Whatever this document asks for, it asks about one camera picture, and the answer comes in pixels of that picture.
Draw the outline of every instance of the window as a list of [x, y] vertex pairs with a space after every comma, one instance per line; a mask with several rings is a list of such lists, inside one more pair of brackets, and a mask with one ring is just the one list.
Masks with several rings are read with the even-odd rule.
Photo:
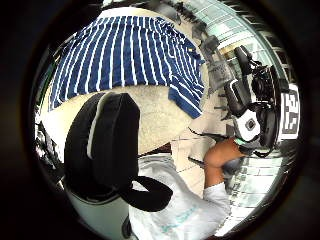
[[284, 52], [276, 51], [276, 53], [277, 53], [282, 64], [288, 64], [287, 58], [286, 58], [286, 55]]
[[266, 36], [266, 39], [272, 47], [281, 47], [281, 43], [278, 41], [278, 39], [271, 36]]

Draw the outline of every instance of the blue striped shirt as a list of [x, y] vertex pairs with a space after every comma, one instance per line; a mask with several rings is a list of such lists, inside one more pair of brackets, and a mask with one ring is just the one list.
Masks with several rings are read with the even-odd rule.
[[164, 19], [98, 18], [73, 34], [53, 77], [50, 110], [81, 94], [128, 85], [163, 85], [192, 118], [204, 87], [195, 46]]

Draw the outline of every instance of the person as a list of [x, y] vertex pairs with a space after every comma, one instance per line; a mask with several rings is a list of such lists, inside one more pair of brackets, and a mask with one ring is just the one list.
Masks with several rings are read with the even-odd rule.
[[[234, 138], [216, 143], [204, 156], [205, 183], [203, 199], [190, 191], [176, 171], [168, 153], [139, 158], [139, 175], [152, 177], [173, 190], [167, 207], [159, 212], [144, 212], [129, 207], [133, 233], [139, 240], [206, 239], [214, 235], [230, 213], [222, 166], [244, 156]], [[143, 187], [135, 184], [137, 190]]]
[[[104, 20], [97, 19], [96, 23], [100, 23], [102, 21]], [[83, 40], [83, 45], [89, 46], [90, 44], [88, 45], [85, 40]], [[148, 154], [148, 152], [158, 148], [159, 146], [162, 146], [167, 142], [170, 142], [174, 137], [178, 136], [182, 131], [184, 131], [194, 119], [197, 119], [197, 116], [200, 114], [204, 99], [206, 98], [205, 93], [208, 90], [206, 79], [203, 78], [203, 94], [198, 97], [199, 99], [196, 99], [197, 103], [199, 103], [197, 104], [196, 108], [200, 109], [198, 114], [190, 114], [190, 111], [186, 111], [186, 109], [190, 110], [188, 107], [189, 105], [181, 105], [179, 102], [173, 101], [173, 99], [170, 98], [171, 85], [162, 86], [137, 84], [132, 86], [120, 86], [119, 84], [116, 84], [116, 86], [112, 86], [111, 89], [94, 88], [90, 91], [71, 91], [72, 94], [70, 95], [68, 94], [68, 89], [74, 90], [73, 85], [70, 84], [70, 82], [78, 83], [78, 79], [87, 79], [88, 76], [99, 75], [99, 68], [90, 68], [92, 70], [90, 74], [85, 71], [80, 73], [78, 73], [76, 70], [73, 71], [73, 66], [80, 67], [81, 63], [90, 63], [90, 61], [85, 61], [85, 58], [89, 57], [88, 52], [91, 53], [91, 51], [87, 51], [88, 48], [81, 48], [80, 45], [79, 48], [86, 53], [83, 55], [83, 58], [79, 58], [79, 64], [72, 64], [71, 62], [70, 64], [69, 62], [67, 63], [67, 59], [69, 58], [66, 55], [64, 58], [65, 61], [61, 60], [59, 62], [55, 74], [57, 78], [52, 80], [53, 83], [51, 85], [51, 91], [48, 89], [46, 93], [46, 99], [48, 101], [46, 101], [47, 106], [43, 107], [45, 111], [43, 111], [44, 114], [42, 115], [42, 121], [51, 138], [61, 149], [65, 149], [67, 147], [66, 138], [75, 116], [82, 106], [93, 95], [95, 95], [97, 92], [103, 92], [106, 94], [111, 92], [117, 94], [128, 93], [140, 108], [138, 154], [143, 156], [141, 156], [138, 161], [139, 175], [158, 180], [159, 182], [167, 185], [173, 191], [173, 195], [169, 204], [161, 211], [147, 212], [132, 206], [128, 206], [129, 219], [134, 235], [136, 235], [139, 240], [187, 240], [204, 239], [212, 236], [219, 224], [223, 222], [230, 212], [229, 200], [223, 182], [221, 166], [227, 161], [242, 156], [242, 154], [238, 151], [237, 145], [234, 143], [233, 139], [231, 138], [229, 140], [225, 140], [224, 142], [217, 143], [206, 153], [204, 157], [205, 186], [203, 190], [203, 199], [190, 191], [187, 184], [176, 171], [176, 166], [170, 153]], [[68, 51], [68, 48], [66, 48], [64, 53], [70, 53], [70, 58], [71, 56], [79, 55], [72, 54], [72, 51]], [[64, 73], [62, 71], [64, 68], [66, 68], [66, 70], [68, 69], [68, 71], [70, 70], [69, 72], [74, 74], [69, 75], [70, 78], [65, 77], [65, 75], [62, 74]], [[103, 75], [105, 79], [108, 79], [108, 76], [110, 75], [108, 73], [109, 72], [105, 70]], [[65, 81], [60, 81], [60, 76], [61, 78], [65, 77]], [[86, 86], [89, 86], [85, 83], [86, 82], [84, 81], [79, 81], [77, 86], [79, 89], [85, 90]], [[136, 182], [134, 182], [134, 187], [137, 190], [144, 190], [144, 188]], [[109, 232], [106, 231], [108, 226], [106, 225], [112, 225], [109, 219], [110, 212], [106, 211], [105, 208], [105, 215], [101, 214], [100, 210], [100, 212], [97, 214], [88, 214], [87, 208], [82, 211], [84, 209], [84, 204], [82, 204], [83, 201], [78, 201], [79, 196], [73, 197], [72, 194], [69, 194], [69, 196], [74, 200], [72, 202], [73, 205], [78, 206], [76, 209], [84, 221], [87, 224], [91, 222], [92, 225], [90, 226], [95, 226], [94, 229], [96, 231], [97, 229], [101, 230], [99, 233], [102, 236], [109, 236]], [[88, 203], [85, 205], [85, 207], [88, 207], [88, 209], [90, 207], [91, 209], [92, 204], [90, 204], [91, 203]], [[104, 219], [108, 219], [109, 222], [100, 221], [100, 217], [102, 215]]]

